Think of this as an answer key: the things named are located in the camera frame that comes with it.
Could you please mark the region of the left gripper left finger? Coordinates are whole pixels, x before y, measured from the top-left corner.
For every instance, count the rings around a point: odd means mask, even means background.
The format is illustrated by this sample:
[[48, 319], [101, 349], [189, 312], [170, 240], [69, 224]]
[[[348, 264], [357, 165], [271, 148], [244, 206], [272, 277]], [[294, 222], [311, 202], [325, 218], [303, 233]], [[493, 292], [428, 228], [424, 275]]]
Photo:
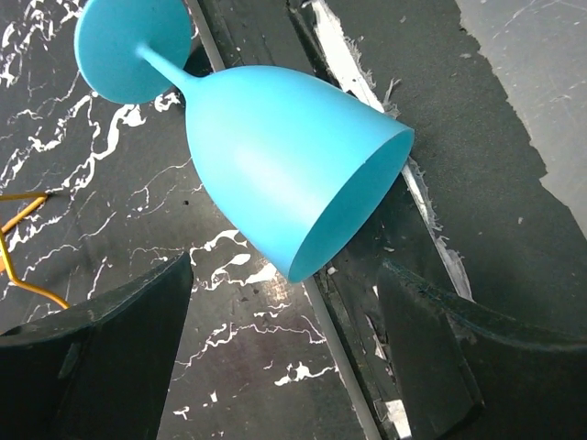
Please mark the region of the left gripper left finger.
[[193, 282], [182, 253], [3, 333], [2, 438], [156, 438]]

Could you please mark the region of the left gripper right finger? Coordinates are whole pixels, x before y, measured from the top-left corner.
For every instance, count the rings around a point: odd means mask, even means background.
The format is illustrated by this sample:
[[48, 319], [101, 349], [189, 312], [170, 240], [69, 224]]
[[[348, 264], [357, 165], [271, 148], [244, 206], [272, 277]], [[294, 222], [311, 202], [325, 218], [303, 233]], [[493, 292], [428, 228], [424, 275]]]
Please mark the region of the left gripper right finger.
[[525, 324], [385, 260], [376, 286], [415, 439], [583, 439], [586, 340]]

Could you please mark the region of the blue plastic wine glass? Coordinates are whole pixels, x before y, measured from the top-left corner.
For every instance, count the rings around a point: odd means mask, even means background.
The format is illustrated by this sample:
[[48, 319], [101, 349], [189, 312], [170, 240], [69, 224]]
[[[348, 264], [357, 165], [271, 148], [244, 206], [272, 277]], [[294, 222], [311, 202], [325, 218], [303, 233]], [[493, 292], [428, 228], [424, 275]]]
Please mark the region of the blue plastic wine glass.
[[221, 213], [288, 281], [325, 266], [401, 173], [412, 128], [315, 76], [267, 65], [196, 77], [180, 1], [90, 1], [74, 31], [85, 81], [105, 99], [186, 101], [188, 146]]

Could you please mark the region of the black base rail with electronics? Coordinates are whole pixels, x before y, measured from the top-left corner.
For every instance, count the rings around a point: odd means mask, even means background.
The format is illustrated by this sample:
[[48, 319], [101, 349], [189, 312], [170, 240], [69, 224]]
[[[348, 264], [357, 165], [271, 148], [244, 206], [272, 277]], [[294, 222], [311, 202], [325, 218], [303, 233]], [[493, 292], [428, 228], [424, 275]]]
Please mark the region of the black base rail with electronics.
[[[366, 225], [320, 270], [320, 293], [378, 433], [397, 431], [401, 397], [376, 286], [390, 260], [435, 287], [528, 325], [586, 340], [586, 241], [541, 184], [545, 164], [454, 1], [331, 1], [377, 83], [398, 76], [400, 117], [416, 131], [416, 187], [428, 232], [397, 181]], [[302, 286], [263, 276], [257, 257], [227, 273], [241, 235], [204, 192], [182, 201], [194, 228], [195, 291], [162, 439], [361, 439], [363, 428]]]

